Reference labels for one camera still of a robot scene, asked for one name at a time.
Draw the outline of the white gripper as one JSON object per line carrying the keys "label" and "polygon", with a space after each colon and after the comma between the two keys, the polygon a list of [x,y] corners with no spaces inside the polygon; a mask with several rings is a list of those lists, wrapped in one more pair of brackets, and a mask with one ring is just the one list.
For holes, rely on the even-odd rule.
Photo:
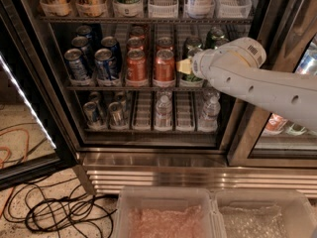
{"label": "white gripper", "polygon": [[260,68],[266,60],[263,46],[256,40],[243,37],[226,43],[219,48],[205,50],[197,53],[192,62],[183,59],[176,63],[176,70],[181,73],[191,74],[199,78],[207,78],[207,70],[219,65],[222,68],[230,66]]}

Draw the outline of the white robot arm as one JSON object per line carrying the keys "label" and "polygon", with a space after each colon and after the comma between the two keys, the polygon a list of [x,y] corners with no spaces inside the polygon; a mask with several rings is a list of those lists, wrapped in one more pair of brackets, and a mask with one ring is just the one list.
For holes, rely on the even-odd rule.
{"label": "white robot arm", "polygon": [[239,38],[178,61],[176,70],[206,79],[223,93],[317,131],[317,77],[265,70],[261,68],[265,60],[259,42]]}

